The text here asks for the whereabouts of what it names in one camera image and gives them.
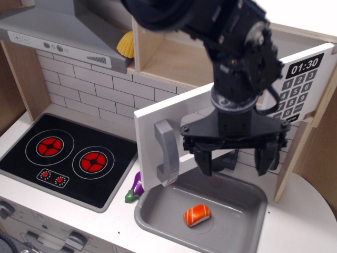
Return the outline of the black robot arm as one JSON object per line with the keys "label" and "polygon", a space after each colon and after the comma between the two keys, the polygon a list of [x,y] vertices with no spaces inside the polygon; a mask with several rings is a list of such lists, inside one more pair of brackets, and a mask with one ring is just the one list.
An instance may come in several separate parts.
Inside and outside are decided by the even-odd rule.
{"label": "black robot arm", "polygon": [[153,32],[183,31],[201,40],[213,65],[214,111],[181,127],[183,147],[201,171],[212,173],[212,151],[253,148],[259,175],[275,170],[287,145],[288,122],[271,117],[273,106],[256,102],[268,91],[280,98],[273,83],[283,63],[271,40],[269,21],[254,1],[123,1],[143,28]]}

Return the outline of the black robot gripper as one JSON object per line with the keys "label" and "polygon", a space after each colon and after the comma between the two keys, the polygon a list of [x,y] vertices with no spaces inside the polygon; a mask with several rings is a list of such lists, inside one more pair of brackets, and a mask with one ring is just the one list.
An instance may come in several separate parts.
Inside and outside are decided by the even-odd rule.
{"label": "black robot gripper", "polygon": [[184,150],[194,152],[195,162],[204,175],[212,175],[211,151],[217,149],[255,148],[259,176],[277,169],[279,149],[286,146],[291,125],[257,110],[258,97],[252,94],[236,103],[212,88],[214,111],[180,128]]}

